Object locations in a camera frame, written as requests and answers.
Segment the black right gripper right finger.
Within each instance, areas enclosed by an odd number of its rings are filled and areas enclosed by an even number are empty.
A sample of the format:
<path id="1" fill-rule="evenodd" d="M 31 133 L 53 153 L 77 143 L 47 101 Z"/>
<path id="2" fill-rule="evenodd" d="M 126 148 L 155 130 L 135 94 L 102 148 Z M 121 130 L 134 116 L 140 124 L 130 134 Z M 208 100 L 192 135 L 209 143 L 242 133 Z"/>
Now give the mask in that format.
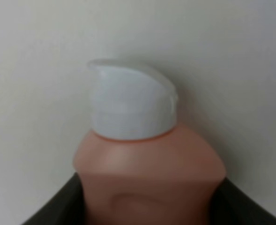
<path id="1" fill-rule="evenodd" d="M 210 201 L 210 225 L 276 225 L 276 217 L 259 206 L 228 178 Z"/>

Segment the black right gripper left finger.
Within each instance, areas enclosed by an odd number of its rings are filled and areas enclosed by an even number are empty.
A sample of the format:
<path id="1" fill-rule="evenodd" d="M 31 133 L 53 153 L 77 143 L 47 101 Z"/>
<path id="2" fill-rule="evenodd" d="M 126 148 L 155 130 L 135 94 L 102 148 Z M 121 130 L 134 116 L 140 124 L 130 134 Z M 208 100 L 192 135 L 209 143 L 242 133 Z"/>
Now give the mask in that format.
<path id="1" fill-rule="evenodd" d="M 82 184 L 77 173 L 24 225 L 89 225 Z"/>

